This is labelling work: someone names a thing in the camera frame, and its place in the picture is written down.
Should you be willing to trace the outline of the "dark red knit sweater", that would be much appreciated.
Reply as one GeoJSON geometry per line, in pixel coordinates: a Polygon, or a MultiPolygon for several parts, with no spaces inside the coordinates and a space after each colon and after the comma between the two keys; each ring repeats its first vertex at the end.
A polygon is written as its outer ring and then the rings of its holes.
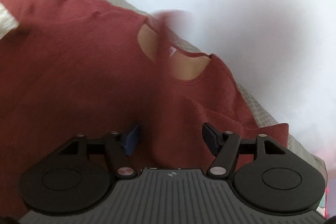
{"type": "Polygon", "coordinates": [[[137,169],[207,169],[208,122],[288,144],[288,125],[260,128],[215,55],[170,54],[165,20],[103,0],[1,0],[18,26],[1,38],[1,215],[20,218],[20,175],[77,134],[141,126],[137,169]]]}

